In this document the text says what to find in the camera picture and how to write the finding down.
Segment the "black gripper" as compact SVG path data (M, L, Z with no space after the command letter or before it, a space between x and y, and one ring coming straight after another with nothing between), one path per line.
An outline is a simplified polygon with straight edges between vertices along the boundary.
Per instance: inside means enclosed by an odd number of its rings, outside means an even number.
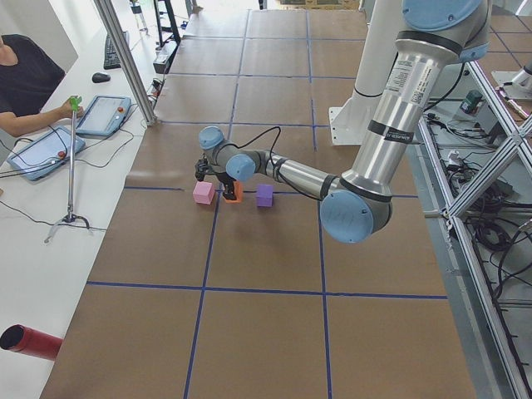
M216 173L215 174L218 181L224 186L223 196L225 199L236 199L235 189L234 189L234 179L229 176L226 172Z

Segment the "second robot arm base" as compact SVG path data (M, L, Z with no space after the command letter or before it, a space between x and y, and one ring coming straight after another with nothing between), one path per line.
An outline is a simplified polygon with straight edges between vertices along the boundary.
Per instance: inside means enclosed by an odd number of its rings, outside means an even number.
M497 90L509 100L531 100L531 61L518 71L492 71Z

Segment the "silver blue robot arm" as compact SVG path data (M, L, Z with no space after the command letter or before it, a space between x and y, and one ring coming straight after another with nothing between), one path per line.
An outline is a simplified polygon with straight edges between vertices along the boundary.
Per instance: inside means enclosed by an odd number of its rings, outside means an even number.
M267 175L318 200L322 225L335 240L365 240L392 216L390 183L441 71L486 54L491 8L489 1L375 2L352 98L344 106L347 129L366 130L352 167L341 175L273 150L236 145L208 126L199 133L203 155L196 179L215 176L224 197L234 200L237 182Z

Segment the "person's hand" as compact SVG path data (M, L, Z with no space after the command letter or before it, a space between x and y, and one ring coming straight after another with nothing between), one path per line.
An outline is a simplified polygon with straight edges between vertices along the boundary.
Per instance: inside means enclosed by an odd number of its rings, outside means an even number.
M71 118L73 113L73 109L71 107L70 101L65 101L59 108L58 108L58 118L59 119L66 119ZM84 109L82 106L78 106L76 117L79 118L84 115Z

